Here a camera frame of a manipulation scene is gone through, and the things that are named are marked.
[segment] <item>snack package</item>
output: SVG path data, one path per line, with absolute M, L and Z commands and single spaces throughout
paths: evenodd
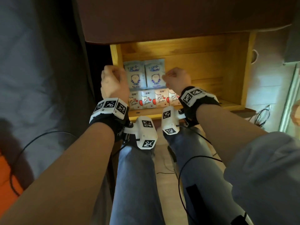
M 125 61 L 124 69 L 130 91 L 147 88 L 145 66 L 143 61 Z
M 143 109 L 156 108 L 156 99 L 154 90 L 142 90 Z
M 155 90 L 156 108 L 169 106 L 169 90 L 167 88 Z
M 140 91 L 131 91 L 128 98 L 129 110 L 143 109 Z
M 164 82 L 161 77 L 165 75 L 164 59 L 145 61 L 145 69 L 146 69 L 148 89 L 157 89 L 157 88 L 166 87 L 166 82 Z
M 177 95 L 173 90 L 169 89 L 170 106 L 179 106 L 179 105 L 181 105 L 178 98 L 179 98 L 179 95 Z

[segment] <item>open drawer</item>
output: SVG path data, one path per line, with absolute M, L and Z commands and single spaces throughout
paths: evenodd
M 230 111 L 245 108 L 254 32 L 241 32 L 110 45 L 112 62 L 123 67 L 123 61 L 165 59 L 166 72 L 174 67 L 185 69 L 192 85 L 215 94 L 221 106 Z M 161 118 L 163 108 L 129 111 L 138 116 Z

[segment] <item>hand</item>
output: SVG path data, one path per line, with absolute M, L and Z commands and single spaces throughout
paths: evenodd
M 128 103 L 129 86 L 123 68 L 106 65 L 101 73 L 101 94 L 106 98 L 120 98 Z
M 175 67 L 162 76 L 166 86 L 176 94 L 181 95 L 182 91 L 192 85 L 190 75 L 184 69 Z

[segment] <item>light gray sleeve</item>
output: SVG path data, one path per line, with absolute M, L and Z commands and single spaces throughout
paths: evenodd
M 254 224 L 300 224 L 299 140 L 282 132 L 253 140 L 230 162 L 224 178 Z

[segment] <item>blue jeans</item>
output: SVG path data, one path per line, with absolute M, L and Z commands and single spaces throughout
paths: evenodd
M 176 135 L 165 136 L 176 155 L 181 170 L 193 156 L 211 156 L 211 152 L 200 136 L 189 129 L 181 129 Z M 120 152 L 114 202 L 110 218 L 111 225 L 165 224 L 156 185 L 154 162 L 150 150 L 139 150 L 127 146 Z M 231 185 L 223 173 L 209 158 L 192 159 L 182 171 L 186 208 L 199 223 L 186 187 L 196 185 L 213 224 L 230 224 L 244 210 L 231 196 Z M 189 224 L 194 222 L 188 216 Z

